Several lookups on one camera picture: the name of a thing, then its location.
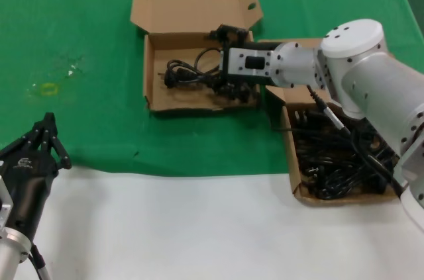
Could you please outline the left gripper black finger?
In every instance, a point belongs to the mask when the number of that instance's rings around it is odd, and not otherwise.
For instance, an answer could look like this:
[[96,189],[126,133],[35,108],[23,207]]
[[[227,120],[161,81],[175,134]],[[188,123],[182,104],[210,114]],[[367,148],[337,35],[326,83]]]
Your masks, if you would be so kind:
[[58,129],[54,113],[46,113],[44,115],[43,125],[42,149],[49,153],[51,149],[56,152],[59,159],[57,162],[58,169],[71,169],[71,159],[58,138]]
[[1,150],[1,161],[5,161],[13,154],[25,150],[38,149],[50,151],[50,113],[46,113],[41,121],[35,122],[32,129],[17,138],[14,142]]

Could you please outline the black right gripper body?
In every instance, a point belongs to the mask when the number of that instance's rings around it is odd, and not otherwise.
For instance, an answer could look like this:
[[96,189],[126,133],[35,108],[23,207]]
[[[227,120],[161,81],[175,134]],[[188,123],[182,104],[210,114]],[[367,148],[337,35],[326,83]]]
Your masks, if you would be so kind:
[[248,50],[275,50],[279,46],[278,42],[232,42],[232,48],[242,48]]

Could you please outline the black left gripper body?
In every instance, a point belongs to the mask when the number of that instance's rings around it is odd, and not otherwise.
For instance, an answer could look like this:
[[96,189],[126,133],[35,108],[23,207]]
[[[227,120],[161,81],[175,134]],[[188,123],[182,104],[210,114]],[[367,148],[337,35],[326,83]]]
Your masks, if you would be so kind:
[[1,161],[1,176],[13,201],[6,227],[33,239],[58,175],[56,160],[48,152],[25,150]]

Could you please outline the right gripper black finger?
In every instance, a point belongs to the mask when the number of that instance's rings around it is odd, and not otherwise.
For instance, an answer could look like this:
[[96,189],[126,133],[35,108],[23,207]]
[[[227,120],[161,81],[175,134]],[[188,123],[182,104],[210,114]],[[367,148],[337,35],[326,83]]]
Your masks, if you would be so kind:
[[221,24],[216,30],[210,32],[210,39],[216,40],[221,45],[222,49],[253,49],[252,42],[249,38],[249,30],[226,24]]
[[218,96],[227,98],[228,100],[238,100],[241,103],[248,103],[251,99],[257,100],[259,92],[253,83],[229,83],[220,82],[212,86],[212,90]]

